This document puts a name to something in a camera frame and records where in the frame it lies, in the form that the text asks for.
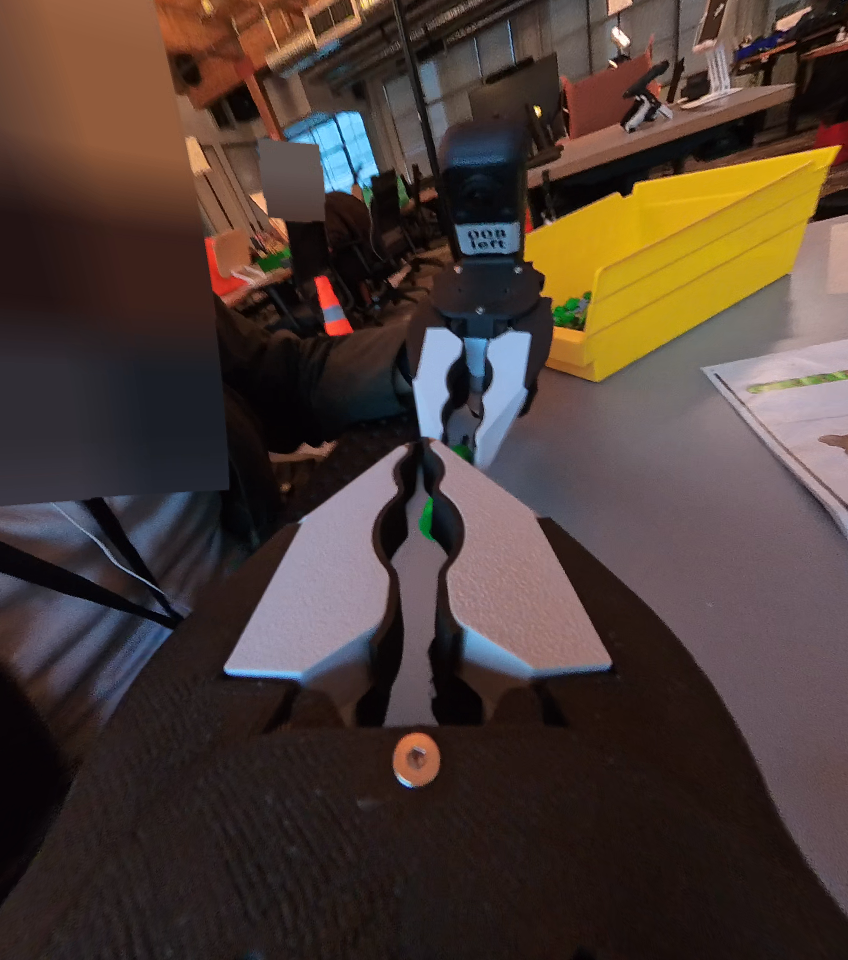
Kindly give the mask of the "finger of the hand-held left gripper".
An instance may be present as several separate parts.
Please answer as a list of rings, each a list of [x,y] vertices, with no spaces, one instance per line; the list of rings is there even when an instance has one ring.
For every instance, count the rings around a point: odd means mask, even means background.
[[[451,329],[426,329],[411,387],[420,436],[445,440],[451,419],[467,400],[465,343]]]
[[[525,406],[532,343],[532,334],[522,330],[507,330],[492,339],[467,339],[468,408],[476,418],[473,464],[481,471],[491,466]]]

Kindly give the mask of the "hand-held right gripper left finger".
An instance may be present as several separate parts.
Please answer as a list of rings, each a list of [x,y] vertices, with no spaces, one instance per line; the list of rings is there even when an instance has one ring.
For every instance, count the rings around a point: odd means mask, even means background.
[[[327,696],[346,725],[383,725],[404,648],[393,559],[420,454],[396,447],[292,525],[226,676],[291,682]]]

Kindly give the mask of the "person's left forearm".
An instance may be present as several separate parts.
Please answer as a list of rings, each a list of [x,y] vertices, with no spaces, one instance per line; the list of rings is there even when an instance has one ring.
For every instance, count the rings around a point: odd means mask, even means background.
[[[216,295],[213,304],[223,383],[262,427],[268,451],[317,448],[412,412],[408,318],[300,338],[263,329]]]

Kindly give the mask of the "black office chair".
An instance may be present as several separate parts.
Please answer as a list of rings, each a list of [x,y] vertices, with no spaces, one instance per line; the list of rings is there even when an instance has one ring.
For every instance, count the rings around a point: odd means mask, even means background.
[[[418,251],[401,212],[397,175],[386,171],[371,177],[372,248],[380,261],[379,274],[392,299],[412,303],[428,289],[416,282],[423,267],[441,268],[441,258]]]

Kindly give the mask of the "orange traffic cone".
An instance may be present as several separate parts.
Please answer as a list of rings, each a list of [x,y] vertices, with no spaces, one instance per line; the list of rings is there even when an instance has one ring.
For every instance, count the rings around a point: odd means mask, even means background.
[[[318,275],[313,279],[313,285],[322,313],[324,332],[330,337],[351,334],[352,325],[340,304],[331,280],[326,275]]]

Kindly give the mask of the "person's dark jacket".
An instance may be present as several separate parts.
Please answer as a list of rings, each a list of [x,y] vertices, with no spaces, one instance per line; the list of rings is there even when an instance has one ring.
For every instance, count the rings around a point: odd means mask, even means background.
[[[247,553],[260,549],[291,518],[271,458],[270,424],[238,390],[223,383],[228,486],[220,494],[221,525]]]

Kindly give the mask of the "black monitor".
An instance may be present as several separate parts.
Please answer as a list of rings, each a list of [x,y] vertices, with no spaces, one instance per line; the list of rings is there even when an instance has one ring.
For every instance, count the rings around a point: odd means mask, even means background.
[[[562,107],[562,77],[558,56],[547,54],[523,61],[510,72],[468,93],[471,118],[529,121],[533,117],[549,142],[565,136]]]

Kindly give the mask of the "long grey table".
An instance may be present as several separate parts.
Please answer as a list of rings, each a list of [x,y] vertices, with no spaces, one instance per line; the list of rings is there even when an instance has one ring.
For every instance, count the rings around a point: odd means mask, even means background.
[[[621,126],[608,126],[569,140],[554,161],[531,168],[527,187],[537,189],[543,180],[557,181],[586,176],[603,182],[620,171],[641,170],[690,154],[700,141],[744,118],[789,103],[795,93],[791,83],[733,91],[715,102],[685,110],[679,107],[670,119],[643,124],[629,133]]]

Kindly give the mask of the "bright window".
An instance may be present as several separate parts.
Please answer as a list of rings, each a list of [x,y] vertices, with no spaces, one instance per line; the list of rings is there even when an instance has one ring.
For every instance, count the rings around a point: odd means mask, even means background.
[[[358,111],[315,113],[284,130],[288,141],[316,146],[325,193],[353,193],[370,197],[372,179],[379,174],[365,120]]]

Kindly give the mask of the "yellow plastic bin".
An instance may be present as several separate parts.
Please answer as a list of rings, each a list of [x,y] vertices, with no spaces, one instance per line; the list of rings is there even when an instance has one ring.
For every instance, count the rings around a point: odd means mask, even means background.
[[[601,382],[793,270],[840,148],[640,182],[526,237],[554,306],[590,293],[547,366]]]

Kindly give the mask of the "person's grey shirt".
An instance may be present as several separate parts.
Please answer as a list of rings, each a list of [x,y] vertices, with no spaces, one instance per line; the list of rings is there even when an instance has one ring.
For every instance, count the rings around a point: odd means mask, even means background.
[[[151,584],[188,616],[248,552],[222,522],[216,492],[106,499],[148,572],[130,562],[78,501],[0,507],[0,543],[164,614]],[[0,667],[34,706],[61,754],[79,763],[170,629],[0,572]]]

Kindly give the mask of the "black pole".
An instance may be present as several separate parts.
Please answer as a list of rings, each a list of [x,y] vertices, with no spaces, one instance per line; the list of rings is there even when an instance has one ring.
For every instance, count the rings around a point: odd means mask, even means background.
[[[425,144],[425,150],[430,164],[430,174],[432,176],[433,189],[437,195],[437,198],[443,200],[444,186],[442,171],[439,164],[438,150],[435,144],[428,107],[420,80],[418,61],[415,55],[413,44],[411,42],[406,14],[401,1],[392,1],[391,4],[397,28],[398,40],[403,51],[406,73],[410,83],[413,102],[415,104],[419,126]]]

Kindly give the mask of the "brown board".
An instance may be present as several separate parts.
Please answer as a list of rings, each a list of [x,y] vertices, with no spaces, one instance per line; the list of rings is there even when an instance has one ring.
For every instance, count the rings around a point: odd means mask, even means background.
[[[568,140],[583,138],[620,123],[626,110],[634,102],[624,93],[653,65],[652,53],[624,61],[580,80],[561,77],[561,93],[565,101],[566,134]]]

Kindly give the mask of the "white and black device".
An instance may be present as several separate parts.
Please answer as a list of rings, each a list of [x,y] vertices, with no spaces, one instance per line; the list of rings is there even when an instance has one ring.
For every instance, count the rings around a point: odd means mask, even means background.
[[[620,121],[621,128],[627,134],[633,134],[645,122],[654,122],[659,115],[667,120],[673,119],[674,114],[667,103],[661,102],[658,95],[651,90],[651,85],[657,82],[658,77],[662,76],[669,66],[669,60],[655,64],[623,91],[622,98],[632,100]]]

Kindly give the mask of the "open instruction booklet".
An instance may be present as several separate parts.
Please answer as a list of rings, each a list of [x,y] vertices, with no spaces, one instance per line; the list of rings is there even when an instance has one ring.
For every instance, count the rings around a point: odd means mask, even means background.
[[[848,540],[848,339],[702,373]]]

